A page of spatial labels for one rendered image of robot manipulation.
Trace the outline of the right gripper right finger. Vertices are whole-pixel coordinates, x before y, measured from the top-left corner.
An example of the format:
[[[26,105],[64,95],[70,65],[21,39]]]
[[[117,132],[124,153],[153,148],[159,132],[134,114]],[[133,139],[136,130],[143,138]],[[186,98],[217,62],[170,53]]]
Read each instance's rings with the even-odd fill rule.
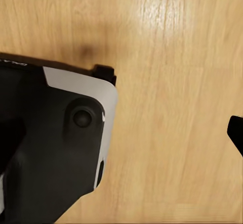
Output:
[[[227,134],[243,156],[243,118],[238,116],[231,116]]]

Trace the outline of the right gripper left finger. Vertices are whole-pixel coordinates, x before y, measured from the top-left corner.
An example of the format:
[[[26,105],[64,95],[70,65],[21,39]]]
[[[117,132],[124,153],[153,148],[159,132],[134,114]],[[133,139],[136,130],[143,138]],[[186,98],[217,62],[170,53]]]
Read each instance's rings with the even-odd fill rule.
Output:
[[[22,116],[0,121],[0,176],[26,136]]]

